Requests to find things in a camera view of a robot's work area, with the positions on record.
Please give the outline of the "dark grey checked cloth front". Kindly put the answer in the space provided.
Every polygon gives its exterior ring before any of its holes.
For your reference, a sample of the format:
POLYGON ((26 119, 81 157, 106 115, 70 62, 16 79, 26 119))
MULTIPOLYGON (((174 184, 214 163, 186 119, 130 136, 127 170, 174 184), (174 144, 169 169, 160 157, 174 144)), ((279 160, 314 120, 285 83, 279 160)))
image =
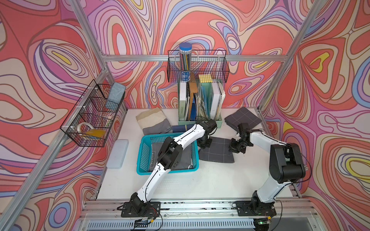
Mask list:
POLYGON ((235 163, 233 153, 229 151, 230 139, 211 137, 210 147, 200 149, 199 159, 202 161, 233 164, 235 163))

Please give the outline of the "dark grey checked cloth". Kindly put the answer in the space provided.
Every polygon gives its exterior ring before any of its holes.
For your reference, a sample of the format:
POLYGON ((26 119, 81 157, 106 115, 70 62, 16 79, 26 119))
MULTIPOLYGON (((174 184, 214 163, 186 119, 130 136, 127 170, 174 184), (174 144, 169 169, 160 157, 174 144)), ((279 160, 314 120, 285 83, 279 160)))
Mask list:
POLYGON ((235 113, 228 115, 225 118, 225 123, 230 126, 236 132, 239 131, 238 125, 241 123, 247 123, 248 128, 254 129, 259 125, 262 120, 253 114, 249 109, 243 107, 237 110, 235 113))
POLYGON ((229 151, 230 139, 211 137, 210 147, 200 149, 199 159, 202 161, 233 164, 235 163, 233 153, 229 151))

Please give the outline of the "navy cloth yellow stripe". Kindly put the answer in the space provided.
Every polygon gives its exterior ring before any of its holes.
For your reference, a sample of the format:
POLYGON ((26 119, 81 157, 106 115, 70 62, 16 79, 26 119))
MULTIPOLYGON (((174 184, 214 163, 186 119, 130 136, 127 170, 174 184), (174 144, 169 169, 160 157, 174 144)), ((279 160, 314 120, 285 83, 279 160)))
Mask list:
POLYGON ((172 133, 186 132, 190 130, 195 124, 175 125, 172 126, 172 133))

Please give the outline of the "grey pillowcase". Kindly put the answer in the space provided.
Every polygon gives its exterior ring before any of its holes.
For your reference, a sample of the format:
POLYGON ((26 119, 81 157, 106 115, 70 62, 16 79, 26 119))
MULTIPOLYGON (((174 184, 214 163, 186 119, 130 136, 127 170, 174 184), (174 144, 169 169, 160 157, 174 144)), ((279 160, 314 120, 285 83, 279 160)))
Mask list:
MULTIPOLYGON (((155 142, 152 143, 152 157, 149 165, 149 172, 152 172, 155 168, 155 165, 157 164, 159 151, 162 147, 162 142, 155 142)), ((186 149, 183 150, 181 160, 179 161, 178 165, 175 167, 172 167, 171 170, 186 170, 186 169, 192 169, 193 168, 193 162, 192 162, 192 146, 188 146, 186 149)))

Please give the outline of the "teal plastic basket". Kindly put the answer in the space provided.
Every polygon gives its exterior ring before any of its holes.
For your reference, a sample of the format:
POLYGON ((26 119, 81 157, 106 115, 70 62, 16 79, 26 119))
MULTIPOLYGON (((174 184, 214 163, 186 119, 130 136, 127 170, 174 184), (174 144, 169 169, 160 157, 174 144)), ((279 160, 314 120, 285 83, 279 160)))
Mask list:
MULTIPOLYGON (((168 133, 168 134, 155 134, 155 135, 146 135, 141 139, 141 144, 139 147, 138 152, 138 159, 137 159, 137 167, 136 172, 138 175, 144 176, 144 175, 150 175, 151 172, 149 172, 149 165, 152 157, 152 143, 155 142, 164 142, 167 137, 177 137, 180 133, 168 133)), ((193 162, 193 168, 192 169, 186 169, 186 170, 175 170, 171 173, 185 173, 185 172, 194 172, 199 169, 199 155, 198 155, 198 146, 197 142, 194 141, 192 144, 192 162, 193 162)))

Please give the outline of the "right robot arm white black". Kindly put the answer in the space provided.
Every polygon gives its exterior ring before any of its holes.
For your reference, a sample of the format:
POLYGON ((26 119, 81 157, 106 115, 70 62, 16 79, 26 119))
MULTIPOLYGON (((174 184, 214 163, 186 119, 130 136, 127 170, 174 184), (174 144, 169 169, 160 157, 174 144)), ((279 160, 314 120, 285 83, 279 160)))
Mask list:
POLYGON ((247 147, 259 146, 269 154, 269 175, 263 186, 255 191, 250 207, 256 214, 271 210, 275 198, 285 186, 298 182, 306 175, 299 146, 276 140, 262 130, 250 129, 248 123, 238 125, 239 139, 232 139, 229 151, 245 153, 247 147))

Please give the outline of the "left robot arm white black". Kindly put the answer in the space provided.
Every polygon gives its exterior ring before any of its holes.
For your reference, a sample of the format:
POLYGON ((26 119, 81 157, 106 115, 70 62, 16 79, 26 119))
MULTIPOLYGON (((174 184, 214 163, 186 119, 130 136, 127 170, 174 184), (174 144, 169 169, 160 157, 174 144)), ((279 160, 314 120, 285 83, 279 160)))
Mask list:
POLYGON ((198 146, 202 149, 210 147, 212 139, 209 136, 216 129, 215 120, 199 120, 185 133, 174 138, 167 137, 164 140, 154 170, 142 188, 133 193, 130 198, 130 204, 136 213, 140 213, 150 206, 149 201, 163 178, 181 161, 183 150, 194 141, 197 141, 198 146))

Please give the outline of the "beige grey folded cloth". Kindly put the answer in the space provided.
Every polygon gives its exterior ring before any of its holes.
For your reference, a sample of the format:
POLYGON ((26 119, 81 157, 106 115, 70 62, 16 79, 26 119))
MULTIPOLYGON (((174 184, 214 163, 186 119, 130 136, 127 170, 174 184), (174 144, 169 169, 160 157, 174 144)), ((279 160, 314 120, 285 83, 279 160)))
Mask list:
POLYGON ((172 126, 160 108, 140 113, 136 120, 144 135, 164 134, 172 131, 172 126))

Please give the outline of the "green desktop file organizer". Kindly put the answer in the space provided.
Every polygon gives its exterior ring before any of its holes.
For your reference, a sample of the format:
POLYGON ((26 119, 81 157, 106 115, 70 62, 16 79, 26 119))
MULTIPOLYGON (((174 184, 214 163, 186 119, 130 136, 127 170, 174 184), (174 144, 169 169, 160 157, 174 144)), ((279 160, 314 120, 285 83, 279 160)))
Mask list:
MULTIPOLYGON (((212 83, 179 82, 178 83, 178 124, 195 124, 195 122, 210 118, 212 83)), ((218 128, 222 126, 221 106, 225 99, 222 84, 218 83, 221 97, 217 110, 218 128)))

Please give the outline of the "white book in organizer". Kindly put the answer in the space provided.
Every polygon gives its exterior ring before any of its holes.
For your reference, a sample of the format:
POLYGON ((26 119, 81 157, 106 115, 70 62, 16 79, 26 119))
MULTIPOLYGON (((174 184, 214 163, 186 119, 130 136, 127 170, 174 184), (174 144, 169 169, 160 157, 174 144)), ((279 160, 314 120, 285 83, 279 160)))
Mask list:
POLYGON ((214 82, 211 84, 211 102, 210 102, 210 118, 217 120, 217 110, 219 106, 219 101, 221 97, 220 89, 218 83, 214 82))

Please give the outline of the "yellow sticky note block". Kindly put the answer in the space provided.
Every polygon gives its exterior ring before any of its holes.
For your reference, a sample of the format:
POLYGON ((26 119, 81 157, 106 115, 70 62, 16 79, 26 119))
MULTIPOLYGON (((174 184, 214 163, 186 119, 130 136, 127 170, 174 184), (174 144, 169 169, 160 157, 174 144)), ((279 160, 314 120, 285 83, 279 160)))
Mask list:
POLYGON ((198 75, 200 83, 212 83, 213 78, 211 74, 199 74, 198 75))

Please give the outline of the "white flat tin box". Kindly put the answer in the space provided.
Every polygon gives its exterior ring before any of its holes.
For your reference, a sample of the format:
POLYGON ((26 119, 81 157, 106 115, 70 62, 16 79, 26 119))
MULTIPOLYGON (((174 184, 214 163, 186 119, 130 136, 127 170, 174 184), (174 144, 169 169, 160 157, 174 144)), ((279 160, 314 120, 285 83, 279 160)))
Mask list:
POLYGON ((129 140, 127 139, 117 139, 114 142, 113 148, 106 164, 106 167, 108 169, 119 169, 122 167, 128 146, 129 140))

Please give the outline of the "blue lidded pencil tube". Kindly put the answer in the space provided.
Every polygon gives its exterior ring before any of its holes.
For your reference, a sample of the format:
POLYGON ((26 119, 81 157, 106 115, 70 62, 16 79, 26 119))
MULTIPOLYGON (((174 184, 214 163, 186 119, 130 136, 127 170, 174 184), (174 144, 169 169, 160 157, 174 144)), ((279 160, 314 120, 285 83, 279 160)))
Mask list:
POLYGON ((191 55, 192 55, 192 44, 188 42, 180 43, 179 56, 181 67, 181 81, 183 82, 190 81, 191 55))

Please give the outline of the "grey blue sponge block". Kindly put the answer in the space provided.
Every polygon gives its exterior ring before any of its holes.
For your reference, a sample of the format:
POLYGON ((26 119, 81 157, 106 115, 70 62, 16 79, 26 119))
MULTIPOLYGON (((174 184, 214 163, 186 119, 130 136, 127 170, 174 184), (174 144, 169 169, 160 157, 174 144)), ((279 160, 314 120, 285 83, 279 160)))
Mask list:
POLYGON ((125 94, 126 86, 115 82, 109 91, 108 101, 119 104, 125 94))

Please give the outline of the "yellow flat pad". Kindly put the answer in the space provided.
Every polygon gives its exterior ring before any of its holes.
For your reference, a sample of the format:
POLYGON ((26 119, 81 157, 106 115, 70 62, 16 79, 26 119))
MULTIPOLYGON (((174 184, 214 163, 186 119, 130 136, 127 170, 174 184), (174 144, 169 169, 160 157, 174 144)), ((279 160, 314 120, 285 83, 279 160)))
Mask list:
POLYGON ((87 139, 101 139, 105 136, 105 130, 91 129, 85 132, 82 136, 87 139))

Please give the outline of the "white tape roll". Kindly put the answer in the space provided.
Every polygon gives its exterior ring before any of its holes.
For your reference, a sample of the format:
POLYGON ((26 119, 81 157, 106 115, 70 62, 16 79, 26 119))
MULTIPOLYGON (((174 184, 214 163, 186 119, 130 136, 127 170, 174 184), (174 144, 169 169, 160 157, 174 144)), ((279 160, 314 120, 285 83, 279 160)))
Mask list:
POLYGON ((80 134, 84 134, 93 129, 94 127, 90 123, 87 123, 87 122, 82 122, 77 125, 77 132, 80 134))

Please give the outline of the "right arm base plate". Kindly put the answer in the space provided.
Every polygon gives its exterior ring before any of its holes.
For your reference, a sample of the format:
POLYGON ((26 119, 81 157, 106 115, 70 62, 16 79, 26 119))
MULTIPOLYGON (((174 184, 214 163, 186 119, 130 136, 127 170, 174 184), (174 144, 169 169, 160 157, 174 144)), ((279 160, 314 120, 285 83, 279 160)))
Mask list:
POLYGON ((232 204, 240 217, 274 217, 277 215, 274 202, 262 203, 256 201, 236 201, 232 204))

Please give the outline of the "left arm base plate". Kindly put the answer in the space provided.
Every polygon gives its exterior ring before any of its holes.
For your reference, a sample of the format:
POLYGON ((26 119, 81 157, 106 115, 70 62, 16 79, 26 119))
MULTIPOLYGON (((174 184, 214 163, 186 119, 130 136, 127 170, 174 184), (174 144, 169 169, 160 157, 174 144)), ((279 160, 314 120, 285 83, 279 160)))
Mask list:
POLYGON ((135 210, 130 202, 125 202, 123 205, 117 207, 117 210, 121 212, 120 216, 122 218, 156 218, 159 216, 160 209, 160 202, 144 203, 138 211, 135 210))

